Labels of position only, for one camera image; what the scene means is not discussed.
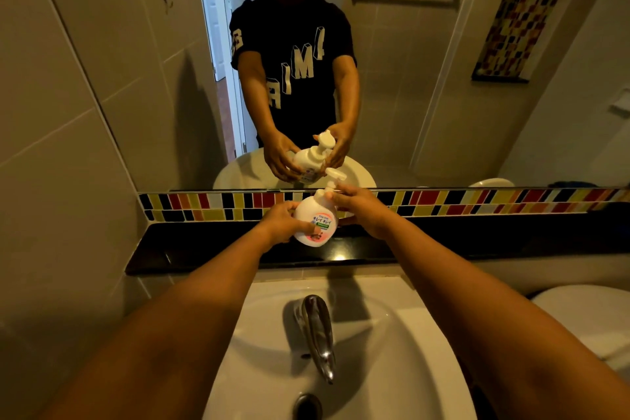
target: drain hole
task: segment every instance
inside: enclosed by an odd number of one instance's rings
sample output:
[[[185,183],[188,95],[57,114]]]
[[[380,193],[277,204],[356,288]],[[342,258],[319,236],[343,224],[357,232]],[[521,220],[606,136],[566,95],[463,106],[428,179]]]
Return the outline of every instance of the drain hole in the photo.
[[[321,403],[315,395],[300,395],[293,407],[293,420],[321,420],[322,416]]]

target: chrome faucet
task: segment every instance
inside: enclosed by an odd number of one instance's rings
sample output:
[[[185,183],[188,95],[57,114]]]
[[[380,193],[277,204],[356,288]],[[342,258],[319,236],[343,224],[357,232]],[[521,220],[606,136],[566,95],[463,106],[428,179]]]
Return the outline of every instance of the chrome faucet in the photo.
[[[328,384],[335,379],[335,353],[333,352],[333,326],[326,302],[315,295],[306,296],[295,303],[293,311],[315,367]]]

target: black countertop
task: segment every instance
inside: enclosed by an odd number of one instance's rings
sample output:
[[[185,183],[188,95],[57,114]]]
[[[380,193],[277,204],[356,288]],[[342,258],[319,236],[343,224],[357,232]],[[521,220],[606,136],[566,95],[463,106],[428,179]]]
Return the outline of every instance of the black countertop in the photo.
[[[494,215],[409,218],[425,233],[470,261],[630,252],[630,203],[575,215]],[[126,268],[130,275],[193,271],[255,222],[155,223]],[[291,239],[263,255],[260,268],[395,263],[387,244],[360,226],[337,229],[322,247]]]

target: t-shirt sleeve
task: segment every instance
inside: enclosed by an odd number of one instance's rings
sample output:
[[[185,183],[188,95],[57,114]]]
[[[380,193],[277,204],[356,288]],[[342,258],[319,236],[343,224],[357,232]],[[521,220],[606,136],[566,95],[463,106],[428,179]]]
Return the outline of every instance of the t-shirt sleeve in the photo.
[[[253,23],[252,2],[246,0],[232,13],[230,34],[232,35],[232,67],[238,70],[238,58],[243,52],[260,52],[260,32]]]
[[[348,18],[342,12],[342,10],[335,7],[334,24],[332,25],[331,44],[326,48],[326,51],[330,53],[332,59],[342,56],[350,55],[357,64],[357,59],[354,56],[354,46],[352,44],[352,30],[350,28],[350,22]]]

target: white sink basin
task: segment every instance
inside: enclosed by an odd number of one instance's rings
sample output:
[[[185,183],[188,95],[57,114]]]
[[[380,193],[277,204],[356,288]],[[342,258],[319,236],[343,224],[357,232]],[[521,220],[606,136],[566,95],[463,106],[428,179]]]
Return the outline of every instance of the white sink basin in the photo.
[[[328,385],[293,319],[293,301],[326,300],[336,376]],[[311,393],[325,419],[476,419],[457,360],[417,294],[398,277],[257,283],[217,374],[206,420],[291,420]]]
[[[346,157],[339,171],[348,176],[346,182],[349,184],[376,188],[374,178],[368,170],[350,157]],[[330,180],[329,176],[325,176],[308,187],[323,188]],[[273,175],[267,163],[264,162],[263,148],[258,148],[228,163],[217,176],[212,189],[291,189],[293,187],[293,184],[281,181]]]

